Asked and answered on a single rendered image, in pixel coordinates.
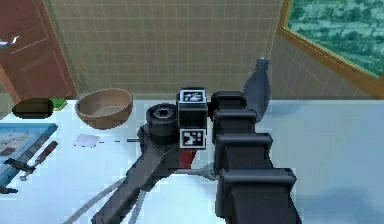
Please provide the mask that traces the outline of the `dark grey bottle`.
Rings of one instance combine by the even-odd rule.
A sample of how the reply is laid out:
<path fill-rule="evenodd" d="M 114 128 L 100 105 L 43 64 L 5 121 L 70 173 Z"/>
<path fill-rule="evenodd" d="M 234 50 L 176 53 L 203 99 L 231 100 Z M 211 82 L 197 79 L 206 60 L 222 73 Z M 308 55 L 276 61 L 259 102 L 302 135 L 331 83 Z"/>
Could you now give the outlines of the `dark grey bottle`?
<path fill-rule="evenodd" d="M 246 81 L 243 95 L 247 100 L 247 107 L 256 112 L 256 122 L 260 122 L 271 99 L 271 85 L 268 77 L 269 60 L 259 58 L 254 72 Z"/>

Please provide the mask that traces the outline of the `wooden framed window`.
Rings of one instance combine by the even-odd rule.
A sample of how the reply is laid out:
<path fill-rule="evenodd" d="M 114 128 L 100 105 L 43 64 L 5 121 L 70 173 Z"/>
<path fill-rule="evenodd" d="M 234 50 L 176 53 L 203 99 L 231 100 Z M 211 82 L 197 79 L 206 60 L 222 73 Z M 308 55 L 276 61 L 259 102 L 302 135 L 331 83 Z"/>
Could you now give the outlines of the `wooden framed window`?
<path fill-rule="evenodd" d="M 384 0 L 283 0 L 278 34 L 384 99 Z"/>

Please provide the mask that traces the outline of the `red hand held video game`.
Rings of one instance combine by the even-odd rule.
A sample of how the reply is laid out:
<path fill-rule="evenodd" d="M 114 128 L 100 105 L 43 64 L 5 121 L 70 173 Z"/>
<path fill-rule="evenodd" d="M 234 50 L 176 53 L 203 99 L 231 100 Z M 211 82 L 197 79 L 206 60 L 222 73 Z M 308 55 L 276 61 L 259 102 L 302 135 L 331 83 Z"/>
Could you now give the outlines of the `red hand held video game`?
<path fill-rule="evenodd" d="M 195 155 L 196 150 L 181 150 L 179 153 L 180 167 L 190 169 Z"/>

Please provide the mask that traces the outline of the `black bar shaped tool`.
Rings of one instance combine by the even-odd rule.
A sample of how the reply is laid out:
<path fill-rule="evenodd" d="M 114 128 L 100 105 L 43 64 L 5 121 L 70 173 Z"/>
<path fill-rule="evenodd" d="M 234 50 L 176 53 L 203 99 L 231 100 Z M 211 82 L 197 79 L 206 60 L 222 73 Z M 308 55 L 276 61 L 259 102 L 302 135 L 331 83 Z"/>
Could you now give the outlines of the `black bar shaped tool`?
<path fill-rule="evenodd" d="M 10 165 L 11 167 L 13 167 L 15 169 L 22 170 L 24 172 L 33 172 L 35 170 L 34 166 L 30 166 L 26 163 L 23 163 L 19 160 L 13 159 L 13 158 L 8 158 L 5 161 L 5 164 Z"/>

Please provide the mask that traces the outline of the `grey metal spoon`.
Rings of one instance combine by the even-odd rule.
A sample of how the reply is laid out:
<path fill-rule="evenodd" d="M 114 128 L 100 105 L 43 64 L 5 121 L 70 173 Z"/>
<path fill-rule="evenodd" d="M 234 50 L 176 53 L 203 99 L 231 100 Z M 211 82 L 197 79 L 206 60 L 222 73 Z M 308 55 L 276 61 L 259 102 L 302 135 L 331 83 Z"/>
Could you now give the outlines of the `grey metal spoon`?
<path fill-rule="evenodd" d="M 213 171 L 212 163 L 209 163 L 199 169 L 178 169 L 177 171 L 175 171 L 175 174 L 200 176 L 211 181 L 215 181 L 217 179 L 217 176 L 214 174 Z"/>

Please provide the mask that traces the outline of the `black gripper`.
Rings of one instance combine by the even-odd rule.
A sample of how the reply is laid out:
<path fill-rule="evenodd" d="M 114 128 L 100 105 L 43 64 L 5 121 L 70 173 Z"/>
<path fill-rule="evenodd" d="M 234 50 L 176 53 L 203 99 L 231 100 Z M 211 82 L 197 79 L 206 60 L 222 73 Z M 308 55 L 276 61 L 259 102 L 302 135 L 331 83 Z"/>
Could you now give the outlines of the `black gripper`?
<path fill-rule="evenodd" d="M 177 107 L 167 103 L 152 106 L 146 112 L 146 120 L 138 131 L 142 155 L 93 216 L 92 224 L 120 224 L 135 203 L 128 224 L 136 224 L 146 191 L 180 167 Z"/>

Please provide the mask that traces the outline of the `red brown wooden door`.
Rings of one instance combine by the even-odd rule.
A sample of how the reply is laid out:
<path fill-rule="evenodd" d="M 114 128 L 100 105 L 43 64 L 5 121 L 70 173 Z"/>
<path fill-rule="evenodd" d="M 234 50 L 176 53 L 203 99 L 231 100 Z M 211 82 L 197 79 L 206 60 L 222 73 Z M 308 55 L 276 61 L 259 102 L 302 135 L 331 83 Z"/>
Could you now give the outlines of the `red brown wooden door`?
<path fill-rule="evenodd" d="M 0 0 L 0 82 L 16 103 L 77 90 L 43 0 Z"/>

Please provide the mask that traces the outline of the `dark olive oval object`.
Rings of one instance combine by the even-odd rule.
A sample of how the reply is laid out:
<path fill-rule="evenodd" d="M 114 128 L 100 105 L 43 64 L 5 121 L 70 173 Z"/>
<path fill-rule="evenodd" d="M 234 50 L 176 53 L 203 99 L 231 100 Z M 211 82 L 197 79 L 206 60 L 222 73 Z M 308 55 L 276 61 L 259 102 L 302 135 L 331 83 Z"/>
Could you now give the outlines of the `dark olive oval object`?
<path fill-rule="evenodd" d="M 53 114 L 54 104 L 48 98 L 30 98 L 17 103 L 12 113 L 22 119 L 45 119 Z"/>

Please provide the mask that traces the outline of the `brown wooden bowl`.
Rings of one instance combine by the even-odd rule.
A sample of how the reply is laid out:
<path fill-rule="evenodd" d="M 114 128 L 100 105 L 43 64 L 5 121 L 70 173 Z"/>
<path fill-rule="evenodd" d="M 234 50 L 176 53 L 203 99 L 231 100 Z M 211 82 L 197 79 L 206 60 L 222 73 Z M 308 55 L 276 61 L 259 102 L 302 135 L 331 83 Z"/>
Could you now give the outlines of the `brown wooden bowl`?
<path fill-rule="evenodd" d="M 133 109 L 133 96 L 124 89 L 101 89 L 81 98 L 75 111 L 86 125 L 107 130 L 124 124 Z"/>

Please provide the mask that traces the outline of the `green sponge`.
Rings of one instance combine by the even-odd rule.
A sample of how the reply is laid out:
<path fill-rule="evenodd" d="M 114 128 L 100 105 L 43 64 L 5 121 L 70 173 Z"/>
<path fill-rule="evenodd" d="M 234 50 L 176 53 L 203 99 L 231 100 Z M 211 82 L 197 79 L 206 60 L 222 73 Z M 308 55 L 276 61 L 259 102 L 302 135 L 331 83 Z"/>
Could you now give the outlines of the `green sponge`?
<path fill-rule="evenodd" d="M 67 105 L 67 100 L 64 98 L 52 98 L 51 101 L 55 111 L 60 111 Z"/>

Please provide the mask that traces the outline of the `brown handled knife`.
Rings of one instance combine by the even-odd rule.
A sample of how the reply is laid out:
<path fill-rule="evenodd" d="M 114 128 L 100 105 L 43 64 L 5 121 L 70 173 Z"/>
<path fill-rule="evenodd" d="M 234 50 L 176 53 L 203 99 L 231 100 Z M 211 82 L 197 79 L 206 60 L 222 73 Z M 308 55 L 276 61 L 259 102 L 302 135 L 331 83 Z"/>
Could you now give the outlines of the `brown handled knife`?
<path fill-rule="evenodd" d="M 37 156 L 31 169 L 29 169 L 23 175 L 21 175 L 19 179 L 21 181 L 26 181 L 27 177 L 34 172 L 34 170 L 39 164 L 41 164 L 46 160 L 46 158 L 56 149 L 57 146 L 58 146 L 58 143 L 56 141 L 52 141 L 50 144 L 48 144 L 45 147 L 45 149 Z"/>

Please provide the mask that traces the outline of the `pale lilac thin handled spatula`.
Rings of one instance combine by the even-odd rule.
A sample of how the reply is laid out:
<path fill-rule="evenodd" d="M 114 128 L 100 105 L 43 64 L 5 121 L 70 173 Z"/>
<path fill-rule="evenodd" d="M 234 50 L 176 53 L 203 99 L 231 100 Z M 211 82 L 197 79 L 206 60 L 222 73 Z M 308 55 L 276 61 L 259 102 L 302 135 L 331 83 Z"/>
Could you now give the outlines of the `pale lilac thin handled spatula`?
<path fill-rule="evenodd" d="M 89 135 L 89 134 L 80 134 L 74 141 L 73 145 L 77 147 L 90 147 L 93 148 L 98 144 L 105 143 L 135 143 L 139 142 L 138 138 L 123 138 L 123 137 L 114 137 L 106 135 Z"/>

